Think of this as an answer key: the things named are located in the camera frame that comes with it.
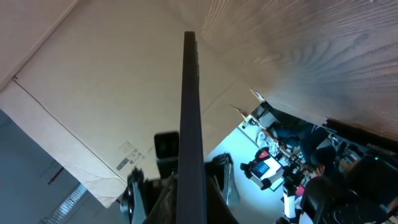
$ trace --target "black metal pole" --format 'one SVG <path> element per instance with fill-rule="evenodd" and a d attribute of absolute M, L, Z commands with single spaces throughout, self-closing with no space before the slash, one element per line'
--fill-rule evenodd
<path fill-rule="evenodd" d="M 184 33 L 176 223 L 207 223 L 199 65 L 194 32 Z"/>

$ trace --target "black object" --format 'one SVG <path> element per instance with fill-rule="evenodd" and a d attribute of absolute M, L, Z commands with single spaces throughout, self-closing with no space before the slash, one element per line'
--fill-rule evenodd
<path fill-rule="evenodd" d="M 155 135 L 160 179 L 132 171 L 121 200 L 122 223 L 238 224 L 226 205 L 234 185 L 230 156 L 203 162 L 198 72 L 195 33 L 185 32 L 180 136 Z"/>
<path fill-rule="evenodd" d="M 260 107 L 263 109 L 262 113 L 260 113 L 259 115 L 257 115 L 256 113 L 252 113 L 252 116 L 254 116 L 256 119 L 260 119 L 261 116 L 263 116 L 267 112 L 270 112 L 276 118 L 276 120 L 278 120 L 278 122 L 280 122 L 281 125 L 286 129 L 293 129 L 300 121 L 302 121 L 300 118 L 273 108 L 266 101 L 262 102 L 260 104 Z"/>
<path fill-rule="evenodd" d="M 178 179 L 176 223 L 206 223 L 199 64 L 194 32 L 184 33 Z"/>
<path fill-rule="evenodd" d="M 335 148 L 336 151 L 336 158 L 335 158 L 335 171 L 339 171 L 338 168 L 340 166 L 340 160 L 343 158 L 344 150 L 346 149 L 347 143 L 342 141 L 340 142 Z"/>
<path fill-rule="evenodd" d="M 276 224 L 289 224 L 289 221 L 287 221 L 283 217 L 280 217 L 280 218 L 278 218 L 278 220 L 276 220 Z"/>
<path fill-rule="evenodd" d="M 398 196 L 396 178 L 396 170 L 383 161 L 365 157 L 348 172 L 346 185 L 325 176 L 312 179 L 300 206 L 314 224 L 382 223 L 394 214 L 380 204 Z"/>
<path fill-rule="evenodd" d="M 265 174 L 268 170 L 269 167 L 263 163 L 265 160 L 270 158 L 270 155 L 268 154 L 269 148 L 264 147 L 256 152 L 256 155 L 254 156 L 254 160 L 250 161 L 248 164 L 241 163 L 241 170 L 244 171 L 244 174 L 248 179 L 252 177 L 252 173 L 261 181 L 262 186 L 260 186 L 261 190 L 268 189 L 272 183 L 269 179 L 265 178 L 261 180 L 261 176 Z"/>
<path fill-rule="evenodd" d="M 277 161 L 279 161 L 283 156 L 284 156 L 283 153 L 278 152 L 278 154 L 277 154 L 276 156 L 274 156 L 274 158 L 275 158 Z"/>
<path fill-rule="evenodd" d="M 259 126 L 259 123 L 257 121 L 255 121 L 253 118 L 250 118 L 249 124 L 251 126 L 257 126 L 257 127 Z"/>
<path fill-rule="evenodd" d="M 297 187 L 299 187 L 301 181 L 304 179 L 305 175 L 302 170 L 300 170 L 300 165 L 297 163 L 298 157 L 289 163 L 289 165 L 284 167 L 284 173 L 282 174 L 284 183 L 284 192 L 287 196 L 292 196 L 295 194 Z"/>
<path fill-rule="evenodd" d="M 180 136 L 178 132 L 160 133 L 154 137 L 156 157 L 166 159 L 178 156 Z"/>
<path fill-rule="evenodd" d="M 377 154 L 384 154 L 397 159 L 398 142 L 378 136 L 358 128 L 328 119 L 323 127 L 331 130 L 340 139 L 359 147 L 366 147 Z"/>

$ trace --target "wood grain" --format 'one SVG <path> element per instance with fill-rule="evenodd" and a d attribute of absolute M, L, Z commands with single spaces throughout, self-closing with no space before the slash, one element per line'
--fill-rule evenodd
<path fill-rule="evenodd" d="M 249 85 L 293 115 L 398 139 L 398 1 L 167 2 Z"/>

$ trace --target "box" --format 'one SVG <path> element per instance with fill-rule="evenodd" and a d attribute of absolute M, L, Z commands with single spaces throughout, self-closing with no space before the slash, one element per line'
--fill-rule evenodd
<path fill-rule="evenodd" d="M 77 1 L 1 1 L 0 90 L 69 14 Z"/>
<path fill-rule="evenodd" d="M 159 177 L 153 137 L 180 125 L 183 33 L 152 1 L 82 1 L 4 91 L 2 109 L 108 207 L 136 166 Z M 204 154 L 259 104 L 198 39 Z"/>

